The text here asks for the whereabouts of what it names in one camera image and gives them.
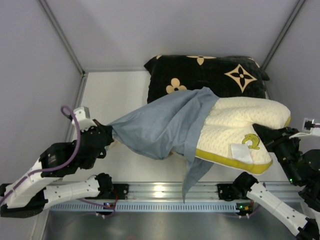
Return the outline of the cream yellow foam pillow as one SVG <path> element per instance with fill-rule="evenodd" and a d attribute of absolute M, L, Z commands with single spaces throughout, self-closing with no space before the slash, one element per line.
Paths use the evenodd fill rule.
<path fill-rule="evenodd" d="M 252 97 L 221 98 L 204 121 L 195 156 L 261 175 L 273 160 L 253 125 L 278 130 L 287 127 L 290 121 L 290 110 L 277 101 Z"/>

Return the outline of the beige green blue pillowcase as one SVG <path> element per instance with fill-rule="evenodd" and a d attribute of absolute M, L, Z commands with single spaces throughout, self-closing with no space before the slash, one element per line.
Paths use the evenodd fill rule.
<path fill-rule="evenodd" d="M 112 136 L 131 151 L 164 160 L 170 152 L 186 158 L 182 197 L 211 169 L 196 156 L 205 119 L 219 100 L 209 88 L 170 93 L 111 122 Z"/>

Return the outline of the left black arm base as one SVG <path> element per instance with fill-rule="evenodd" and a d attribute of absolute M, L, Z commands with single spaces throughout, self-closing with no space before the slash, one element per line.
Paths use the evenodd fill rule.
<path fill-rule="evenodd" d="M 113 192 L 110 193 L 109 199 L 111 200 L 127 200 L 129 193 L 129 184 L 115 183 L 113 184 Z"/>

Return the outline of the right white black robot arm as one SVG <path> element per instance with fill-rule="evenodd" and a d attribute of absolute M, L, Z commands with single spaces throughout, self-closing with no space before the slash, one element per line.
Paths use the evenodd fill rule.
<path fill-rule="evenodd" d="M 306 120 L 302 130 L 272 129 L 254 124 L 253 129 L 269 153 L 275 155 L 288 183 L 264 185 L 243 172 L 232 183 L 237 198 L 259 204 L 277 218 L 297 240 L 320 238 L 320 151 L 300 151 L 300 140 L 319 137 L 320 125 Z"/>

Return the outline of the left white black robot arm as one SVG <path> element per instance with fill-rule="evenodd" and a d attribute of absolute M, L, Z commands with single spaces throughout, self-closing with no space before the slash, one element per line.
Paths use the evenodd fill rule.
<path fill-rule="evenodd" d="M 106 147 L 113 142 L 112 126 L 94 120 L 87 130 L 77 133 L 76 140 L 52 144 L 23 177 L 0 186 L 0 216 L 25 219 L 70 200 L 107 198 L 114 191 L 107 173 L 72 184 L 52 183 L 78 169 L 92 169 L 97 159 L 106 156 Z"/>

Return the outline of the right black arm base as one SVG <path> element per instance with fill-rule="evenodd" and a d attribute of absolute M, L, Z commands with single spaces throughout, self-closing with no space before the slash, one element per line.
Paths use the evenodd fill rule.
<path fill-rule="evenodd" d="M 231 183 L 217 184 L 217 193 L 219 200 L 223 200 L 226 202 L 240 199 L 240 192 L 238 188 Z"/>

